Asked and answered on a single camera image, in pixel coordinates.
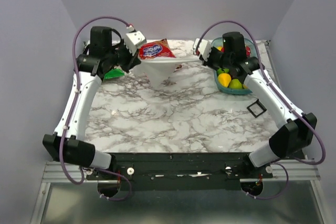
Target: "white connector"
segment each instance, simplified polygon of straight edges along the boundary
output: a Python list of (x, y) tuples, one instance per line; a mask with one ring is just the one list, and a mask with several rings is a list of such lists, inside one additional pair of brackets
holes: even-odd
[[(194, 50), (194, 54), (196, 54), (196, 46), (199, 42), (199, 38), (197, 38), (194, 42), (194, 45), (193, 45), (193, 50)], [(200, 43), (200, 46), (198, 47), (198, 52), (200, 56), (202, 56), (202, 58), (207, 61), (208, 58), (209, 58), (209, 54), (211, 52), (211, 43), (205, 39), (202, 39), (201, 43)]]
[(135, 31), (135, 28), (133, 27), (132, 24), (130, 24), (128, 27), (126, 27), (126, 29), (127, 29), (127, 31), (128, 31), (129, 33)]
[(136, 51), (140, 49), (147, 42), (142, 32), (134, 31), (132, 33), (125, 34), (124, 43), (130, 53), (135, 55)]

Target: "green object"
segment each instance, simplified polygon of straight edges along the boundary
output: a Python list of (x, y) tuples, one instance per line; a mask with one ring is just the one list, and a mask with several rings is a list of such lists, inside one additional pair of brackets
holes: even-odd
[(221, 73), (224, 73), (224, 71), (221, 68), (217, 69), (217, 75), (219, 76)]
[(238, 79), (233, 79), (229, 84), (230, 89), (243, 89), (243, 85)]
[(228, 68), (218, 68), (217, 69), (217, 75), (219, 76), (221, 73), (229, 73), (229, 69)]
[(112, 69), (110, 72), (105, 74), (104, 80), (117, 78), (117, 77), (121, 77), (121, 76), (124, 76), (124, 75), (125, 75), (125, 73), (121, 69), (115, 68), (115, 69)]

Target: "marble surface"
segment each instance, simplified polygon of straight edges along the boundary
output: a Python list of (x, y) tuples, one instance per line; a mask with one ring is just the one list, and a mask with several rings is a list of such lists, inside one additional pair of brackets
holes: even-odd
[[(191, 57), (191, 40), (169, 40), (177, 57)], [(271, 77), (265, 45), (258, 48)], [(89, 114), (86, 141), (104, 152), (251, 152), (276, 132), (266, 112), (246, 109), (251, 95), (220, 93), (213, 72), (186, 63), (156, 90), (132, 73), (104, 81)]]

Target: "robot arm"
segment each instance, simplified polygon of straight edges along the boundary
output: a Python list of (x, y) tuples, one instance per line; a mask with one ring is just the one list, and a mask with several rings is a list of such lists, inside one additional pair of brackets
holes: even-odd
[[(100, 87), (104, 75), (115, 66), (128, 72), (140, 64), (138, 49), (146, 43), (146, 38), (140, 31), (127, 33), (117, 46), (112, 45), (112, 32), (120, 39), (120, 34), (109, 27), (92, 27), (90, 32), (89, 53), (77, 58), (80, 76), (80, 90), (74, 112), (70, 118), (65, 135), (64, 160), (67, 163), (83, 167), (108, 169), (112, 157), (108, 153), (96, 150), (93, 144), (83, 142), (87, 118), (93, 99)], [(65, 119), (69, 114), (71, 105), (77, 92), (77, 78), (74, 74), (71, 93), (60, 122), (53, 135), (45, 135), (43, 145), (53, 159), (59, 160), (58, 146), (64, 130)]]
[(302, 148), (308, 146), (312, 140), (312, 132), (295, 116), (279, 95), (271, 89), (270, 84), (276, 88), (279, 94), (291, 104), (293, 110), (302, 115), (303, 118), (315, 128), (317, 119), (312, 114), (304, 112), (295, 106), (284, 93), (274, 84), (268, 72), (264, 70), (267, 80), (264, 79), (257, 58), (246, 57), (244, 37), (238, 32), (223, 34), (225, 52), (220, 52), (215, 47), (211, 47), (209, 41), (202, 40), (198, 54), (203, 65), (217, 70), (218, 68), (229, 68), (230, 73), (239, 79), (241, 83), (248, 86), (254, 95), (269, 111), (279, 129), (261, 148), (251, 152), (245, 158), (243, 170), (248, 172), (256, 167), (269, 164), (280, 158), (291, 155)]

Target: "teal basket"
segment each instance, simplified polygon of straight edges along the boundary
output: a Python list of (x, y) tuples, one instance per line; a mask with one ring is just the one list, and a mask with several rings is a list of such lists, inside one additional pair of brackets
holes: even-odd
[[(245, 40), (245, 45), (248, 46), (251, 49), (251, 54), (250, 57), (257, 57), (257, 52), (256, 52), (256, 48), (253, 45), (253, 42), (250, 41), (249, 39), (244, 38)], [(222, 47), (223, 46), (223, 38), (217, 38), (214, 39), (211, 43), (211, 45), (213, 47)], [(215, 78), (215, 82), (217, 84), (218, 90), (222, 93), (227, 93), (227, 94), (251, 94), (252, 91), (249, 89), (230, 89), (230, 88), (226, 88), (223, 85), (220, 84), (220, 82), (218, 81), (218, 77), (217, 77), (217, 72), (214, 70), (214, 78)]]

